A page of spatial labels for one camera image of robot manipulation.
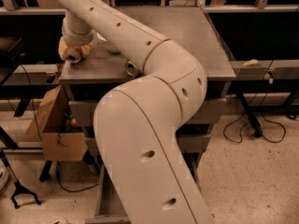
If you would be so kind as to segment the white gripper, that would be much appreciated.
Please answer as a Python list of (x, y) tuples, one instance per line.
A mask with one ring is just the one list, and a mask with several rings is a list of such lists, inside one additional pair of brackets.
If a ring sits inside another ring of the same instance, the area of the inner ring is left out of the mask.
[(63, 61), (69, 61), (73, 51), (70, 46), (81, 47), (81, 56), (87, 58), (91, 53), (94, 31), (85, 21), (76, 17), (73, 13), (66, 11), (63, 27), (63, 37), (60, 38), (58, 53)]

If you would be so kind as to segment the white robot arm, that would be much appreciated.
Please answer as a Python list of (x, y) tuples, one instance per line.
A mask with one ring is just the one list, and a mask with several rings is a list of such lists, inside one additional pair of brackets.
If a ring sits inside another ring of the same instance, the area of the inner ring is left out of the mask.
[(205, 100), (203, 65), (185, 48), (101, 0), (58, 0), (70, 45), (91, 27), (142, 76), (109, 91), (93, 116), (96, 144), (132, 224), (214, 224), (176, 131)]

